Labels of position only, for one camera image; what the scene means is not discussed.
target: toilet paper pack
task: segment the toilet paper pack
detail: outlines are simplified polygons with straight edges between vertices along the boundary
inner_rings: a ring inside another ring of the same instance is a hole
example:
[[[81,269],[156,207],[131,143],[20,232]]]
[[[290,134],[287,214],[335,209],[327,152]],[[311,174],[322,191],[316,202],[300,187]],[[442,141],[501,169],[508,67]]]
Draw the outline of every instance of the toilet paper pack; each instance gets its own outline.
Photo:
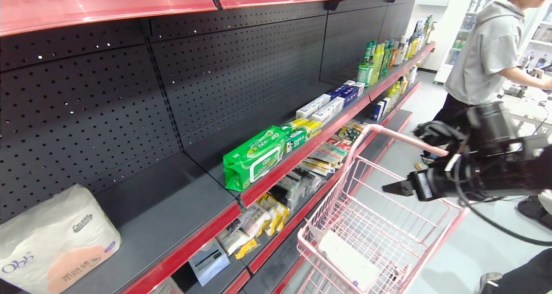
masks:
[[[75,185],[0,225],[0,278],[31,294],[59,294],[120,245],[94,196]]]

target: person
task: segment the person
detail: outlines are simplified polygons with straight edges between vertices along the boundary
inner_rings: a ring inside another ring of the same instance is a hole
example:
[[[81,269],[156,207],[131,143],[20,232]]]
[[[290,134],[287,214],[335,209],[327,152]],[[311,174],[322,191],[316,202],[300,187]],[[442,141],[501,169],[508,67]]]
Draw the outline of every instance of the person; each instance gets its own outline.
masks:
[[[552,249],[538,253],[526,264],[505,273],[484,274],[478,294],[552,293]]]
[[[505,80],[544,90],[552,89],[552,78],[535,78],[518,68],[517,51],[523,30],[523,11],[540,7],[546,0],[493,0],[477,14],[477,23],[457,57],[444,89],[448,92],[443,108],[434,121],[447,123],[473,105],[485,103],[498,93]],[[436,158],[425,151],[418,170]]]

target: robotic arm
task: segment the robotic arm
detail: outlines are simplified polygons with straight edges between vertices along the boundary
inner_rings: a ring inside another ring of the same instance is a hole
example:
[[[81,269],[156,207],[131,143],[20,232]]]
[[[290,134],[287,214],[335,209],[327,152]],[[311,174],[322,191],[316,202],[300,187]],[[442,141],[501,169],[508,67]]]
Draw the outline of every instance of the robotic arm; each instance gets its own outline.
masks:
[[[552,246],[501,227],[475,210],[470,200],[495,197],[548,197],[552,188],[552,145],[544,134],[518,138],[502,102],[473,106],[449,122],[419,125],[414,135],[433,146],[447,144],[447,156],[428,169],[411,172],[406,180],[383,186],[383,191],[416,196],[420,201],[459,197],[472,211],[508,235],[528,243]]]

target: gray hoodie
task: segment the gray hoodie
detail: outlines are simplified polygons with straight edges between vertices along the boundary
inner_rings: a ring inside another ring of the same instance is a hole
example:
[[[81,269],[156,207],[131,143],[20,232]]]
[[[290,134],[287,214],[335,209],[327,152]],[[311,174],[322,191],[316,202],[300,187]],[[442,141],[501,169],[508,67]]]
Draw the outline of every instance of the gray hoodie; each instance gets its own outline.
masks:
[[[505,78],[498,72],[517,66],[523,11],[507,0],[493,0],[478,15],[477,24],[445,82],[457,100],[479,105],[500,91]]]

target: wire basket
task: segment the wire basket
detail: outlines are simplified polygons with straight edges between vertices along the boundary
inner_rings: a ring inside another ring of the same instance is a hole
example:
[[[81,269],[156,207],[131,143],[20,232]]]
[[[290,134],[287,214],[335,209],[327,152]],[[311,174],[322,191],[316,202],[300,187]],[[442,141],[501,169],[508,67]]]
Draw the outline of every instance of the wire basket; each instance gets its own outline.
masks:
[[[467,213],[448,200],[418,202],[416,196],[387,195],[364,182],[368,175],[376,173],[374,169],[390,177],[391,182],[403,180],[365,158],[353,159],[356,147],[368,131],[390,135],[439,155],[446,154],[380,125],[367,126],[349,151],[343,166],[345,174],[298,233],[298,250],[314,267],[300,293],[402,294]],[[353,197],[361,188],[365,190],[363,201],[370,202],[369,207]],[[354,250],[349,252],[351,258],[339,259],[342,268],[352,265],[358,256],[377,268],[373,286],[362,290],[357,281],[350,280],[336,267],[336,260],[332,261],[319,250],[329,231],[347,243],[347,250]]]

